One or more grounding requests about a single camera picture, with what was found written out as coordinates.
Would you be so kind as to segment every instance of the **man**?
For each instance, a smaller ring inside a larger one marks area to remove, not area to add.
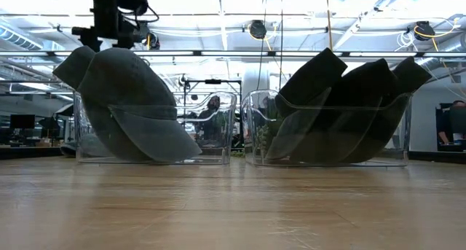
[[[451,107],[466,107],[466,103],[464,101],[454,101]],[[438,137],[443,144],[452,144],[454,142],[449,110],[443,113],[437,124],[437,129]]]
[[[199,114],[198,119],[207,119],[212,114],[217,112],[218,109],[220,108],[220,97],[213,96],[209,100],[209,103],[207,104],[207,108],[208,108],[207,110],[204,110]],[[218,137],[218,134],[221,133],[221,129],[219,129],[217,125],[214,125],[214,122],[215,122],[215,118],[211,118],[208,121],[199,123],[197,132],[200,132],[201,130],[204,131],[204,140],[216,140]]]

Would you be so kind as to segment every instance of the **wooden table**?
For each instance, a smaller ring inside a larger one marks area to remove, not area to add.
[[[465,249],[466,166],[0,162],[0,249]]]

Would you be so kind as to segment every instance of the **cap brim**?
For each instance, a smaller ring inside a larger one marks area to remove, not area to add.
[[[84,156],[90,157],[113,157],[114,155],[107,150],[99,138],[89,133],[81,137],[79,141],[79,151]]]
[[[111,117],[111,113],[106,106],[102,106],[86,96],[82,96],[82,103],[95,135],[110,153],[121,160],[129,162],[150,160],[128,138],[118,122]]]
[[[277,136],[273,138],[266,159],[281,159],[290,155],[299,143],[306,137],[320,113],[320,107],[330,94],[331,89],[323,91],[307,105],[311,109],[300,109],[283,120]]]
[[[109,108],[134,145],[154,161],[178,162],[202,152],[176,120],[141,116],[118,106]]]

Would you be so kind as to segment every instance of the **ceiling pipe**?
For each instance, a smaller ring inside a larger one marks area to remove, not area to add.
[[[32,77],[44,77],[44,78],[48,78],[48,79],[54,79],[53,75],[51,74],[45,74],[44,72],[40,72],[40,71],[36,71],[35,69],[31,69],[23,64],[19,64],[19,63],[16,63],[12,60],[9,60],[7,58],[3,58],[3,57],[0,57],[0,62],[2,63],[6,63],[6,64],[9,64],[11,66],[14,66],[16,68],[19,68],[21,70],[23,70],[24,73],[32,76]]]
[[[375,14],[377,14],[377,12],[380,9],[383,9],[389,6],[391,1],[394,1],[394,0],[378,0],[378,2],[372,7],[370,11],[362,13],[359,16],[359,18],[335,42],[335,45],[333,46],[333,50],[337,50],[338,48],[343,46],[343,44],[346,41],[348,41],[348,39],[350,39],[353,36],[353,34],[357,33],[361,29],[361,26],[364,22],[366,22],[371,17],[373,17]]]
[[[23,30],[11,26],[6,21],[0,20],[0,39],[13,43],[25,50],[65,50],[65,47],[50,40],[38,39]],[[59,58],[48,58],[55,63],[61,63],[63,60]]]
[[[31,85],[34,84],[42,84],[42,85],[48,85],[50,84],[60,84],[62,85],[62,82],[59,81],[44,81],[44,80],[38,80],[34,77],[28,76],[29,74],[23,73],[21,71],[18,71],[16,69],[10,69],[5,66],[0,66],[0,85],[11,85],[11,84],[19,84],[22,86],[26,87],[31,87]],[[57,87],[52,87],[48,85],[49,90],[48,91],[53,91],[53,92],[60,92],[62,90],[62,86],[57,88]]]
[[[436,51],[435,48],[430,48],[428,51]],[[438,45],[439,52],[466,52],[466,32],[461,33]],[[425,58],[418,60],[417,63],[428,70],[435,70],[443,66],[440,58]]]

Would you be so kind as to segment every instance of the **ceiling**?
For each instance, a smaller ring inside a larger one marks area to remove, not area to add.
[[[402,33],[408,27],[412,29],[416,21],[428,20],[437,34],[447,33],[436,39],[442,45],[466,28],[465,2],[329,0],[333,49],[433,51],[431,40],[415,40],[416,47],[401,47]],[[161,50],[269,50],[267,44],[251,38],[248,33],[252,20],[264,19],[271,50],[320,51],[330,44],[330,34],[325,32],[328,27],[326,0],[149,0],[149,4],[160,16],[150,29],[159,37]],[[8,26],[21,36],[44,45],[43,50],[50,48],[50,42],[54,42],[52,47],[55,50],[73,50],[81,43],[77,36],[71,34],[71,28],[93,25],[90,8],[92,0],[0,0],[0,27]],[[153,17],[148,12],[141,19]],[[102,48],[110,47],[111,43],[106,40]],[[0,39],[0,50],[24,49]],[[137,44],[135,50],[144,48]],[[152,66],[158,74],[163,74],[171,85],[170,89],[177,92],[181,74],[187,74],[190,79],[240,79],[244,72],[241,63],[241,60],[191,59],[189,63],[177,63],[176,66],[171,60],[154,62]],[[292,74],[302,63],[284,59],[283,73]],[[357,67],[362,63],[349,62],[349,66]],[[34,69],[48,74],[53,66],[31,64]],[[272,77],[280,78],[278,64],[272,62],[270,67]],[[275,80],[271,79],[275,84],[271,85],[272,88],[279,87]],[[206,92],[225,90],[218,86],[202,88]]]

